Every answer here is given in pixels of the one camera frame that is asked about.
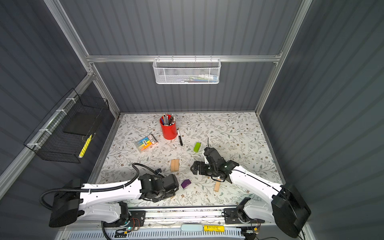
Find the wood block numbered 72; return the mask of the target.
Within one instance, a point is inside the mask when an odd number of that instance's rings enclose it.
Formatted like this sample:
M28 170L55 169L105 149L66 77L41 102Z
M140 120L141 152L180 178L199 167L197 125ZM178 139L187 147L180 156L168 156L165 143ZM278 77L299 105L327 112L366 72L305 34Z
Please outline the wood block numbered 72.
M171 160L171 172L176 171L176 160Z

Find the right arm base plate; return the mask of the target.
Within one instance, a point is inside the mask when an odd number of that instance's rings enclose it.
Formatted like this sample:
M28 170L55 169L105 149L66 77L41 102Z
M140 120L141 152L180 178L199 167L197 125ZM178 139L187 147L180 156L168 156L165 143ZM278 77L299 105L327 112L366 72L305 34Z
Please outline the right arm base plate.
M263 224L265 220L250 219L247 215L236 208L225 208L222 211L222 217L227 225L235 224Z

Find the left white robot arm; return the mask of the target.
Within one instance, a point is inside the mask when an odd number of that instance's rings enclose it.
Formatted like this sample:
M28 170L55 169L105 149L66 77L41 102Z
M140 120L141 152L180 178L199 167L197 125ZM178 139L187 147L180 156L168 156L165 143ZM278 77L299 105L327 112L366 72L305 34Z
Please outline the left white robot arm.
M175 175L166 177L144 174L121 183L84 184L70 181L54 191L49 227L59 228L78 221L100 221L111 227L141 227L145 213L132 213L127 200L153 203L175 196L179 182Z

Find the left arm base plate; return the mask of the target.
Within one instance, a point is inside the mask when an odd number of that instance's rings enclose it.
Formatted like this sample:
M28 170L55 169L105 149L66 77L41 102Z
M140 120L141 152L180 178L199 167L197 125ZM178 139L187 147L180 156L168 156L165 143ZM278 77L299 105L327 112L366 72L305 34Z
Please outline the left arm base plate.
M128 211L120 215L120 218L113 223L104 223L106 228L128 228L142 227L146 218L146 211Z

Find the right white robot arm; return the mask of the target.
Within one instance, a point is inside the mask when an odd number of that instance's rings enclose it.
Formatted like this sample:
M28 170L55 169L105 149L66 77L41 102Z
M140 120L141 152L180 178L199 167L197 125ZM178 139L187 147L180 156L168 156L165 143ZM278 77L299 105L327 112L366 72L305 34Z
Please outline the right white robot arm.
M195 161L191 166L194 175L208 176L216 182L240 186L264 201L260 203L249 197L244 198L236 208L240 222L272 222L287 236L300 236L312 212L293 184L280 185L263 179L237 162L226 161L215 148L206 147L203 155L203 161Z

